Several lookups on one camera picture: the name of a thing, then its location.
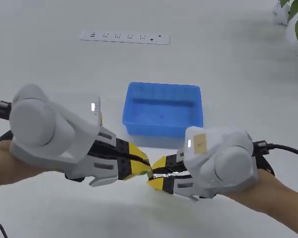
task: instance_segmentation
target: sticker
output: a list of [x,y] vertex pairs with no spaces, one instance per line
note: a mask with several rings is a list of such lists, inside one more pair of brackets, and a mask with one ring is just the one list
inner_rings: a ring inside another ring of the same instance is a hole
[[198,134],[193,136],[194,154],[206,154],[207,152],[207,135]]

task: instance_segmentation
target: yellow and black finger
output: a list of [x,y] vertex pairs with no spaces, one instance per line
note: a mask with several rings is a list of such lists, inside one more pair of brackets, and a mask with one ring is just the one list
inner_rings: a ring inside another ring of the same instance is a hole
[[117,138],[116,151],[124,157],[131,158],[133,160],[144,161],[145,164],[150,165],[147,155],[132,142]]
[[177,155],[163,156],[152,166],[154,174],[171,174],[173,172],[183,172],[186,168],[183,162],[177,163]]
[[179,188],[180,188],[181,184],[186,179],[192,179],[192,176],[183,175],[183,176],[158,177],[158,178],[150,179],[147,182],[147,184],[153,187],[155,190],[164,191],[169,194],[173,194],[175,189],[174,185],[177,184],[177,186],[179,185]]
[[145,174],[147,171],[151,170],[151,167],[140,161],[129,160],[126,158],[117,158],[118,164],[118,179],[128,180],[134,176]]
[[147,182],[155,190],[173,194],[175,176],[153,178]]

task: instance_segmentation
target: white table surface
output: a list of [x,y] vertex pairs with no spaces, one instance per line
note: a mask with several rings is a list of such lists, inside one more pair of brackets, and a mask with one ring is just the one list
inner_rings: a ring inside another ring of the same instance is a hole
[[[236,125],[254,140],[298,149],[298,52],[272,23],[276,0],[0,0],[0,100],[25,83],[79,104],[102,99],[104,125],[121,123],[131,81],[199,85],[205,127]],[[83,29],[170,33],[169,46],[82,42]],[[0,120],[0,136],[8,123]],[[144,148],[151,161],[171,149]],[[298,191],[298,156],[267,157]],[[146,177],[91,188],[46,173],[0,188],[11,238],[296,238],[229,199],[193,203],[153,191]]]

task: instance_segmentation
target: blue tray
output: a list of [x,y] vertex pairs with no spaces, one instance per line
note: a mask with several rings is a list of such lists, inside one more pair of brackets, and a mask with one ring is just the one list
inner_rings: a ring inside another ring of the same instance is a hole
[[123,124],[131,135],[184,138],[186,128],[203,127],[200,88],[132,82],[127,91]]

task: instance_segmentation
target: white power strip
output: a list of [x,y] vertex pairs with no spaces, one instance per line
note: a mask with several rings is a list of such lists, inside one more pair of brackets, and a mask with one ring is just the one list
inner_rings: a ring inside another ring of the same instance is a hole
[[146,34],[111,31],[83,31],[80,35],[82,41],[104,41],[121,43],[138,43],[153,45],[169,45],[170,36],[167,34]]

